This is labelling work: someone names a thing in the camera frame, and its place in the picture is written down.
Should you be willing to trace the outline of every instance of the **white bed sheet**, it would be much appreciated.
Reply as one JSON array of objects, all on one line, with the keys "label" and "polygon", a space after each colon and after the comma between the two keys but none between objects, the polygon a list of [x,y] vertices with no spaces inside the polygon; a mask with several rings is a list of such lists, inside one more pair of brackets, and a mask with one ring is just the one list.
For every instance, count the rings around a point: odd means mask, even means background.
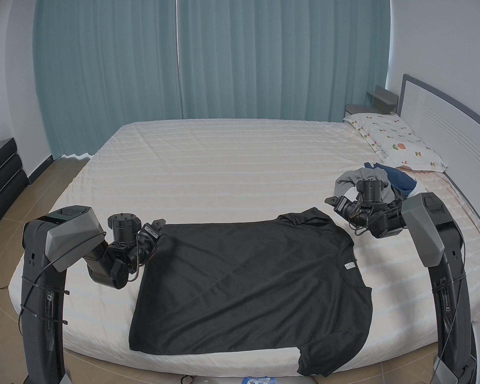
[{"label": "white bed sheet", "polygon": [[[355,254],[372,287],[373,320],[363,349],[340,370],[393,358],[436,341],[428,271],[408,231],[376,240],[355,238],[346,222],[323,203],[336,178],[379,158],[345,123],[286,120],[167,120],[126,125],[93,156],[53,209],[92,206],[107,240],[107,217],[137,214],[142,222],[258,221],[312,206],[331,215],[355,241]],[[467,245],[466,272],[472,319],[480,315],[480,223],[447,179],[415,172],[447,204]],[[23,259],[10,282],[20,307]],[[103,287],[85,263],[67,273],[64,346],[117,364],[202,376],[294,376],[297,348],[155,356],[129,350],[128,333],[139,279],[122,290]]]}]

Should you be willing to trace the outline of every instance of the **headboard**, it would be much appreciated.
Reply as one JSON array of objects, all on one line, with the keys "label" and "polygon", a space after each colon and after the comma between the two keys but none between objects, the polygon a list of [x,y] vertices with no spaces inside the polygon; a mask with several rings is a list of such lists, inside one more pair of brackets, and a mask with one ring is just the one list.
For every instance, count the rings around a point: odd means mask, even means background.
[{"label": "headboard", "polygon": [[480,116],[407,74],[398,114],[447,165],[445,175],[480,213]]}]

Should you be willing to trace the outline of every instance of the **gray cloth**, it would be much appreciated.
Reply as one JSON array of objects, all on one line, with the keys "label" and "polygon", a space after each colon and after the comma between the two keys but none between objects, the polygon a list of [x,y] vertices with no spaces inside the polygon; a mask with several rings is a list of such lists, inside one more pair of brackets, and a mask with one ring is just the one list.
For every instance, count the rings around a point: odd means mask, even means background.
[{"label": "gray cloth", "polygon": [[381,168],[358,168],[356,171],[347,171],[335,181],[336,197],[343,196],[351,187],[357,185],[357,181],[363,179],[381,180],[384,182],[384,189],[382,191],[382,201],[384,203],[391,203],[395,200],[395,193],[392,190],[390,182],[388,181],[387,173]]}]

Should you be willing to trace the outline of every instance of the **wall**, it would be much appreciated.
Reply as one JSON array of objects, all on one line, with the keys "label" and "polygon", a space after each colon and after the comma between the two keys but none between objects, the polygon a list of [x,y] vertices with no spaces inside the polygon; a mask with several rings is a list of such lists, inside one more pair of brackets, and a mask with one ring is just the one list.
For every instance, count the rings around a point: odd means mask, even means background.
[{"label": "wall", "polygon": [[[5,87],[0,89],[0,103],[1,108],[5,109],[3,99],[6,90],[10,130],[17,142],[24,170],[30,175],[51,154],[38,107],[33,71],[32,33],[36,0],[0,0],[0,3],[0,20],[4,21],[8,17],[5,48],[0,54],[5,67]],[[8,16],[8,5],[4,3],[11,4]]]},{"label": "wall", "polygon": [[5,78],[5,42],[11,6],[12,0],[0,0],[0,141],[13,135]]},{"label": "wall", "polygon": [[407,73],[480,113],[480,0],[391,0],[387,89]]}]

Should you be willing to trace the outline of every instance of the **pillow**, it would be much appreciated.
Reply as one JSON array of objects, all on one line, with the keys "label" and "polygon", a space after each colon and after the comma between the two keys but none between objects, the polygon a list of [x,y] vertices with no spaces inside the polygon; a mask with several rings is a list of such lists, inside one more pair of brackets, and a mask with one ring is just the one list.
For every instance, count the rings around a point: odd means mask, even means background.
[{"label": "pillow", "polygon": [[446,165],[396,114],[356,113],[344,118],[352,124],[390,167],[444,172]]}]

